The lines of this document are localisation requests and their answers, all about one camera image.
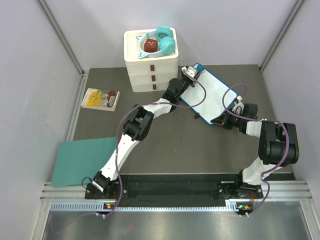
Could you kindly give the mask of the blue heart-shaped eraser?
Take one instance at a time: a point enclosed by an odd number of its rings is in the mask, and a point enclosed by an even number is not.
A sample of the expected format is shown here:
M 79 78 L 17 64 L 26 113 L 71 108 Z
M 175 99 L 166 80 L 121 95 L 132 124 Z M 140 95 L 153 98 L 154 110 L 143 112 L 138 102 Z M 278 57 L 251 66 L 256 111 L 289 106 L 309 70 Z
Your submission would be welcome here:
M 194 67 L 197 69 L 198 72 L 202 72 L 204 70 L 204 67 L 201 64 L 196 64 Z

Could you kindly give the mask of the blue-framed whiteboard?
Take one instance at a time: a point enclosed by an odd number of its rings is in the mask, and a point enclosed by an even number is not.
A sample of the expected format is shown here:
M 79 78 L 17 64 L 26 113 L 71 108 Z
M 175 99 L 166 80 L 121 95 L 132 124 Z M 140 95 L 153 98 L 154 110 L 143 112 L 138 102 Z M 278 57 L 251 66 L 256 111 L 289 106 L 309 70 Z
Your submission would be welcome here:
M 211 120 L 221 116 L 225 107 L 231 106 L 237 96 L 234 90 L 230 90 L 228 85 L 204 68 L 198 83 L 194 87 L 188 87 L 181 99 L 195 113 L 199 113 L 199 117 L 207 124 L 212 125 Z

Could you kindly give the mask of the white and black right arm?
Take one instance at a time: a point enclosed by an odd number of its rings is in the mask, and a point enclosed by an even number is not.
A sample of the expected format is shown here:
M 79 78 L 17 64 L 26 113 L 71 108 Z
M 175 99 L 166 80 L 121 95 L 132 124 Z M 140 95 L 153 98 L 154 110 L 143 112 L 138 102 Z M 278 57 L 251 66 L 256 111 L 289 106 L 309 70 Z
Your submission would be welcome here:
M 221 116 L 211 120 L 224 129 L 238 128 L 245 135 L 259 138 L 258 157 L 241 170 L 233 183 L 217 185 L 220 198 L 231 199 L 258 197 L 262 194 L 261 183 L 275 170 L 295 164 L 299 159 L 299 144 L 296 125 L 269 120 L 258 120 L 258 106 L 246 103 L 244 106 L 228 108 Z

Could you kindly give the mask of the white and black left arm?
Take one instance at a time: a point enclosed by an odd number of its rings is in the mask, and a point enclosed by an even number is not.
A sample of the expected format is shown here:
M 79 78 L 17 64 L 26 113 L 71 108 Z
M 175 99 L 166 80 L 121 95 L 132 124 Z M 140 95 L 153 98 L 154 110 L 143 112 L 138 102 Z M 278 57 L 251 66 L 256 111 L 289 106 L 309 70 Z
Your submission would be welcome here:
M 116 133 L 116 147 L 106 164 L 95 174 L 91 185 L 102 198 L 109 198 L 114 191 L 115 183 L 122 187 L 120 168 L 133 148 L 148 135 L 153 120 L 161 115 L 180 108 L 180 98 L 190 87 L 199 82 L 201 70 L 192 66 L 183 67 L 181 78 L 173 78 L 162 97 L 149 104 L 137 104 L 120 121 L 117 131 L 123 127 L 121 135 Z

